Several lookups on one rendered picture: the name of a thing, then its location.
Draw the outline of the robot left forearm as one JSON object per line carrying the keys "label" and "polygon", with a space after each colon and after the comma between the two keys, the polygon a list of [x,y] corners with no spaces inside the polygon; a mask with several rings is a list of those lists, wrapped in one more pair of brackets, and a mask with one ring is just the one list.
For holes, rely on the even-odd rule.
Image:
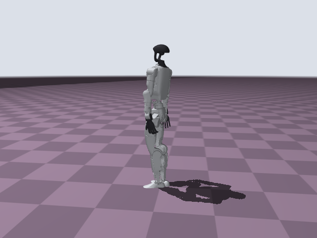
{"label": "robot left forearm", "polygon": [[149,91],[144,91],[143,92],[143,97],[144,97],[144,103],[145,103],[145,108],[144,108],[144,113],[145,113],[145,118],[150,119],[150,114],[152,114],[152,100]]}

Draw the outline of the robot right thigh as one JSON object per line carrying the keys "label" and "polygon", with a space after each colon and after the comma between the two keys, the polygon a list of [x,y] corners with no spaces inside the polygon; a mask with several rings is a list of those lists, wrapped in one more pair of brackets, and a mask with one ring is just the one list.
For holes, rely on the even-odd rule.
{"label": "robot right thigh", "polygon": [[164,134],[164,127],[162,122],[166,122],[166,121],[167,121],[167,113],[165,115],[165,119],[163,121],[160,121],[159,127],[155,127],[156,130],[158,131],[155,146],[162,150],[162,155],[167,153],[167,146],[162,144],[163,134]]}

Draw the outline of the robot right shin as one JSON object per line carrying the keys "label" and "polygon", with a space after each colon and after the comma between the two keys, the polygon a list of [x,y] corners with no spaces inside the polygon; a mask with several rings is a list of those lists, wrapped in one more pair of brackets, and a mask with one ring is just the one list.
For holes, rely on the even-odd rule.
{"label": "robot right shin", "polygon": [[166,168],[167,168],[168,154],[163,154],[161,156],[161,171],[160,171],[160,181],[164,182],[166,180]]}

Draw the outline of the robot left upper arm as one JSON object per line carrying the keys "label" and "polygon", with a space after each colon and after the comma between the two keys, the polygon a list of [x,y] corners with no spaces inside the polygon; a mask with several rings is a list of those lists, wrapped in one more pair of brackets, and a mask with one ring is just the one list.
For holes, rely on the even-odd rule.
{"label": "robot left upper arm", "polygon": [[150,96],[153,95],[155,77],[158,74],[158,68],[152,67],[147,69],[147,91],[149,91]]}

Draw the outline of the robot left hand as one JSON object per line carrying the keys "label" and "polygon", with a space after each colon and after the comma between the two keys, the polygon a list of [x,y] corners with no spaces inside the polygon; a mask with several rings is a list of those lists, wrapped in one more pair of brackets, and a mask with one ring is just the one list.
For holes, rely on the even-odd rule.
{"label": "robot left hand", "polygon": [[156,134],[158,133],[158,131],[156,130],[155,128],[155,125],[154,123],[152,122],[153,120],[153,117],[152,117],[152,114],[150,114],[150,119],[146,119],[146,130],[148,129],[148,132],[151,133],[151,134]]}

